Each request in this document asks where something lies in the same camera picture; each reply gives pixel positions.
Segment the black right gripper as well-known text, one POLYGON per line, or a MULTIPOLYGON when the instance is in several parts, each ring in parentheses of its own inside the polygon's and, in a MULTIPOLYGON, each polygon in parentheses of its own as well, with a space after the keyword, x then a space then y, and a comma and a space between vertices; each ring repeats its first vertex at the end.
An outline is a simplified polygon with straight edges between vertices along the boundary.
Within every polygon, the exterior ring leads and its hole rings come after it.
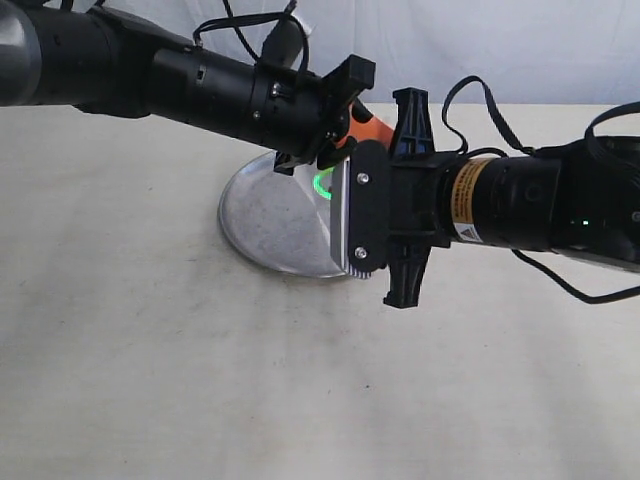
POLYGON ((455 155, 436 151, 427 91, 403 88, 393 98, 398 118, 389 150, 390 286, 384 303, 413 308, 431 250, 451 245, 438 210, 441 180, 455 155))

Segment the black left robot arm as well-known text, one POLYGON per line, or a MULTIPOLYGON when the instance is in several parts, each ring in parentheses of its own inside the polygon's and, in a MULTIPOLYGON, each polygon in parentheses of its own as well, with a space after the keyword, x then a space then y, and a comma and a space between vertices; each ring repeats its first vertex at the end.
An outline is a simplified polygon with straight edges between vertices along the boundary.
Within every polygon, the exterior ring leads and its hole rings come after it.
POLYGON ((1 5, 1 103, 69 105, 125 119, 156 115, 271 149, 275 170, 325 170, 392 129, 360 101, 375 65, 352 55, 309 69, 309 40, 292 6, 211 19, 190 37, 95 2, 1 5))

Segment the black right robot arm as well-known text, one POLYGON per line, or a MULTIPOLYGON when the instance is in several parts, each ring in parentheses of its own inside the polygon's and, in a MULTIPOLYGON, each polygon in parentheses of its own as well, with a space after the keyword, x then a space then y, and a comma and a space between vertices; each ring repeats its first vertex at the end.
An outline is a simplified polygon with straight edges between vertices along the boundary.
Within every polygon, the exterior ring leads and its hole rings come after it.
POLYGON ((394 93, 398 107, 388 168, 388 306, 418 304, 431 251, 455 243, 510 250, 532 264, 537 252, 595 266, 639 269, 639 141, 599 136, 523 144, 492 95, 485 104, 507 143, 437 151, 426 94, 394 93))

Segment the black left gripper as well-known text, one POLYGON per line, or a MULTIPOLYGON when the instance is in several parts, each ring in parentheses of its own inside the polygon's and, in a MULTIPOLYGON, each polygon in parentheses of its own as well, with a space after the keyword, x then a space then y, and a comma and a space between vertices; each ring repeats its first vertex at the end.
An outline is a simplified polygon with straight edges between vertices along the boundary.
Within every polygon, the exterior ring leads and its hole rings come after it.
POLYGON ((249 140, 276 152, 273 170, 291 175, 298 166, 339 163, 355 142, 389 148, 394 129, 359 99, 374 86, 376 64, 350 55, 320 77, 266 66, 254 71, 249 140))

